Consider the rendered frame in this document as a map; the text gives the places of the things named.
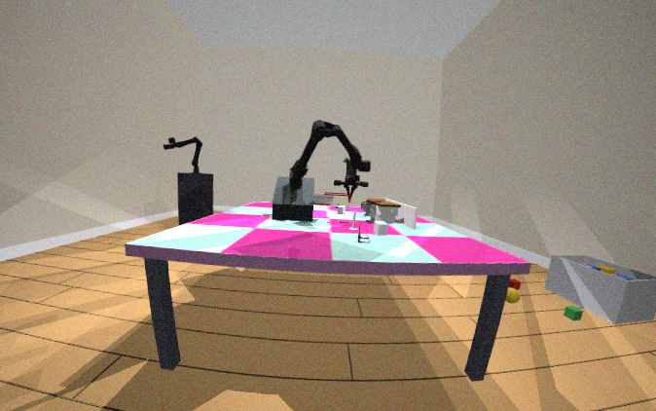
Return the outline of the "white flat panel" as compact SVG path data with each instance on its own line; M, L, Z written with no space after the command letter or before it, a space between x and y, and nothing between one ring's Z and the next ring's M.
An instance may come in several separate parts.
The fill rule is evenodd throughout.
M401 205L398 209L398 216L396 216L396 220L404 224L405 226L409 226L413 228L414 230L416 229L416 221L417 221L417 211L418 209L409 206L409 205L404 205L386 198L383 198L386 202L394 203Z

